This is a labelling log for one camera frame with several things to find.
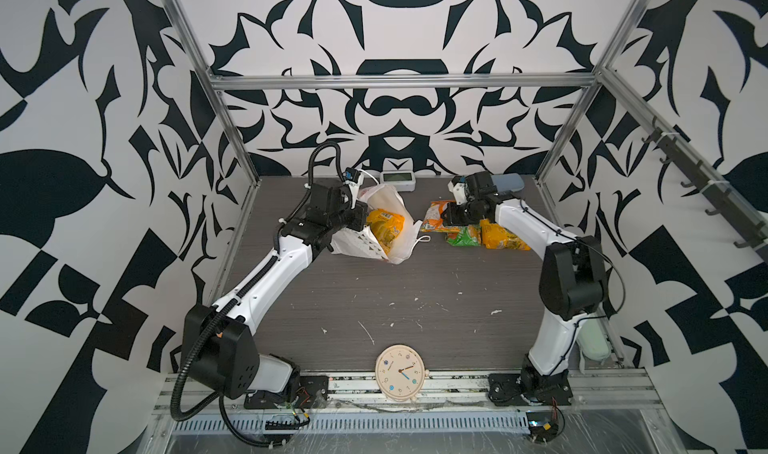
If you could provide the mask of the patterned paper gift bag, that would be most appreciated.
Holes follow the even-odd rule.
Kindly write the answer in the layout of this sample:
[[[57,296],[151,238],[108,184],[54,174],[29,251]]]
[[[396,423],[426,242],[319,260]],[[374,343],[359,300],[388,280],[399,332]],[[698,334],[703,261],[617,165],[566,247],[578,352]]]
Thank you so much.
[[[363,229],[345,228],[333,235],[334,254],[374,259],[399,265],[408,260],[420,242],[421,220],[415,220],[390,185],[365,188],[358,196],[365,203]]]

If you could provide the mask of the green corn chips packet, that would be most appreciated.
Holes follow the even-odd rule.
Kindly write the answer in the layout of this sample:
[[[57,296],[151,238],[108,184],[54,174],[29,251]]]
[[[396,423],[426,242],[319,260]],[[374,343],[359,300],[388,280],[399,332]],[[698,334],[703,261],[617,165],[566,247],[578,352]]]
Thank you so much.
[[[447,233],[445,240],[454,247],[480,247],[482,245],[482,232],[478,226],[465,226],[457,232]]]

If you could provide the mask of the yellow snack packet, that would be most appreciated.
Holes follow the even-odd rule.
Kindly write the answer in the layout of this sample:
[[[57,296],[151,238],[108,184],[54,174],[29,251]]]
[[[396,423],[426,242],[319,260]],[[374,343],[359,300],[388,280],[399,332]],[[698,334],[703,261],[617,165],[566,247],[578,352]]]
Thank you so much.
[[[371,230],[384,253],[389,255],[395,241],[404,230],[405,218],[400,214],[376,209],[367,215],[366,226]]]
[[[482,245],[489,250],[530,251],[531,248],[518,236],[488,220],[480,222]]]

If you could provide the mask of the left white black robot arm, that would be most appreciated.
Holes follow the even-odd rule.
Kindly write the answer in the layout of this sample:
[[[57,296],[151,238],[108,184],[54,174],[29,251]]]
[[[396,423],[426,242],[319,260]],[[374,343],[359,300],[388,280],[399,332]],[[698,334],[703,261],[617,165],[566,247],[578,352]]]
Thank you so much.
[[[342,229],[361,231],[367,205],[362,178],[337,187],[313,184],[294,216],[286,218],[265,258],[231,291],[210,306],[197,304],[185,316],[180,369],[170,413],[187,420],[215,400],[262,394],[291,403],[300,370],[292,362],[259,353],[255,333],[289,284],[325,250]]]

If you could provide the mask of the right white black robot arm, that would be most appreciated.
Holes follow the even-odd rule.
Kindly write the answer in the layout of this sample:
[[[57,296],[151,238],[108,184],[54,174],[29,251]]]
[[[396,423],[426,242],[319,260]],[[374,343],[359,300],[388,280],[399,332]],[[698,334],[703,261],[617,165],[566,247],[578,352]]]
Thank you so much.
[[[516,376],[489,377],[490,401],[558,402],[570,389],[568,361],[581,328],[596,319],[608,295],[600,243],[580,237],[545,219],[508,188],[505,175],[479,172],[455,176],[448,184],[454,201],[441,219],[447,225],[494,223],[518,237],[542,260],[539,296],[544,314],[533,346]]]

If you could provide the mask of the orange snack packet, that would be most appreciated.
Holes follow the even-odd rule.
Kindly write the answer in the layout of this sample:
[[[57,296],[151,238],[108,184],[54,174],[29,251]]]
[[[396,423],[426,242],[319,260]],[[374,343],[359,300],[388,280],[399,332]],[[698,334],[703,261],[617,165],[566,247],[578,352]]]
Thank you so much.
[[[443,233],[443,234],[452,234],[452,233],[460,232],[461,231],[460,226],[447,225],[445,221],[442,219],[442,214],[447,210],[448,207],[454,204],[455,204],[454,201],[449,201],[449,200],[432,202],[429,208],[427,209],[426,214],[424,215],[424,219],[421,224],[420,231],[422,233]]]

